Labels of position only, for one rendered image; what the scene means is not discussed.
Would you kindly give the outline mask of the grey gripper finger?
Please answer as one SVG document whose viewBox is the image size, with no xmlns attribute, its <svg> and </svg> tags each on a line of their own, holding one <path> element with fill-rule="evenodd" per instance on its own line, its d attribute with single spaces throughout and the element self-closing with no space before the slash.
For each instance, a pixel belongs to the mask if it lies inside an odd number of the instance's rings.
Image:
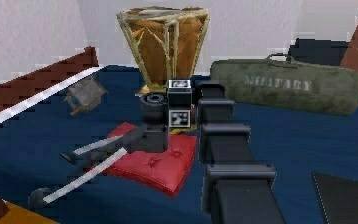
<svg viewBox="0 0 358 224">
<path fill-rule="evenodd" d="M 50 188 L 39 188 L 33 191 L 29 195 L 29 206 L 31 208 L 42 208 L 53 203 L 94 179 L 126 154 L 127 151 L 121 147 L 116 151 L 111 152 L 109 156 L 99 154 L 94 159 L 89 159 L 78 169 L 77 174 L 72 175 L 72 180 L 63 187 L 60 187 L 55 191 L 52 191 Z"/>
</svg>

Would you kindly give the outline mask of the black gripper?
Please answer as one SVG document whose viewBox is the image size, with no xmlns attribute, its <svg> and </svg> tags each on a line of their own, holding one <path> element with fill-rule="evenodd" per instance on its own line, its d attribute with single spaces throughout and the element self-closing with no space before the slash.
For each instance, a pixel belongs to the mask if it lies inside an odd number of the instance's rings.
<svg viewBox="0 0 358 224">
<path fill-rule="evenodd" d="M 140 97 L 143 124 L 123 137 L 102 139 L 60 156 L 70 164 L 98 163 L 110 156 L 121 158 L 136 151 L 162 153 L 168 148 L 169 130 L 167 99 L 163 93 L 148 93 Z"/>
</svg>

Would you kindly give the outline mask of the red square pillow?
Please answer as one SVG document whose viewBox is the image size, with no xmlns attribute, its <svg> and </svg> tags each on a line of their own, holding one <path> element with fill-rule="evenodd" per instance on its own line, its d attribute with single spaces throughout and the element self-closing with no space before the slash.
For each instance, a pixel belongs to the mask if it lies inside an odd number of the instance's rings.
<svg viewBox="0 0 358 224">
<path fill-rule="evenodd" d="M 175 198 L 191 170 L 196 146 L 195 136 L 171 134 L 165 152 L 126 154 L 103 174 L 139 182 Z"/>
</svg>

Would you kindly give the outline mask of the dark navy pillow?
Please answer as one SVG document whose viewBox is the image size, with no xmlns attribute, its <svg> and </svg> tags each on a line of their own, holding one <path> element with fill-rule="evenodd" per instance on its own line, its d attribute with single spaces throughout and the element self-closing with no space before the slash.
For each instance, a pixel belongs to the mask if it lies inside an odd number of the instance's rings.
<svg viewBox="0 0 358 224">
<path fill-rule="evenodd" d="M 297 38 L 288 54 L 300 62 L 339 66 L 348 45 L 345 41 Z"/>
</svg>

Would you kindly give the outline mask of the small grey birdhouse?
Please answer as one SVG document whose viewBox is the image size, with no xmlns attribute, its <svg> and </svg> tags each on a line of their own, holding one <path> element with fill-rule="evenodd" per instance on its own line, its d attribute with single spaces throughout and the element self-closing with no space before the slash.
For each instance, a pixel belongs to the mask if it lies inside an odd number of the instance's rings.
<svg viewBox="0 0 358 224">
<path fill-rule="evenodd" d="M 71 106 L 70 114 L 90 112 L 101 103 L 107 90 L 96 80 L 96 76 L 86 77 L 67 88 L 64 100 Z"/>
</svg>

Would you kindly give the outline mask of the brown wicker basket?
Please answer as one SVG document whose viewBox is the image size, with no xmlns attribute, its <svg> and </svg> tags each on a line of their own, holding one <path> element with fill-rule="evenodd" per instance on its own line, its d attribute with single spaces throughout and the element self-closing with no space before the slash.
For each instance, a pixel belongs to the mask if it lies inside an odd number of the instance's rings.
<svg viewBox="0 0 358 224">
<path fill-rule="evenodd" d="M 138 95 L 164 92 L 171 78 L 192 77 L 210 21 L 207 9 L 133 8 L 118 13 L 117 21 L 145 81 Z"/>
</svg>

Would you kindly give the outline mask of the green duffel bag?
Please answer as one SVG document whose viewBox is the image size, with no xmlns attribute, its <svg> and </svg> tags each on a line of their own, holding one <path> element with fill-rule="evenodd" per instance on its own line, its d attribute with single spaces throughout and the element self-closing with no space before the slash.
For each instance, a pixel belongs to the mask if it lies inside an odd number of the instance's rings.
<svg viewBox="0 0 358 224">
<path fill-rule="evenodd" d="M 358 72 L 311 64 L 287 55 L 263 59 L 226 59 L 212 63 L 210 78 L 232 100 L 252 105 L 350 116 L 358 108 Z"/>
</svg>

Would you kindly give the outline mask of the blue bed with brown frame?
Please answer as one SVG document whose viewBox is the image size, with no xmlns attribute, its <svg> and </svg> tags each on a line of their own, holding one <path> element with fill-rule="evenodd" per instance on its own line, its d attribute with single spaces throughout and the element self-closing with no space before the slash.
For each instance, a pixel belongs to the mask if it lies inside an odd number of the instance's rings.
<svg viewBox="0 0 358 224">
<path fill-rule="evenodd" d="M 97 74 L 108 89 L 91 113 L 73 117 L 56 94 L 0 124 L 0 197 L 26 205 L 28 194 L 62 182 L 71 166 L 59 154 L 99 140 L 124 121 L 137 124 L 135 68 L 109 65 Z M 350 117 L 239 104 L 254 156 L 275 166 L 274 194 L 287 224 L 323 224 L 313 172 L 358 181 L 358 110 Z M 178 197 L 101 176 L 56 202 L 44 215 L 60 224 L 211 224 L 201 210 L 203 167 L 193 165 Z"/>
</svg>

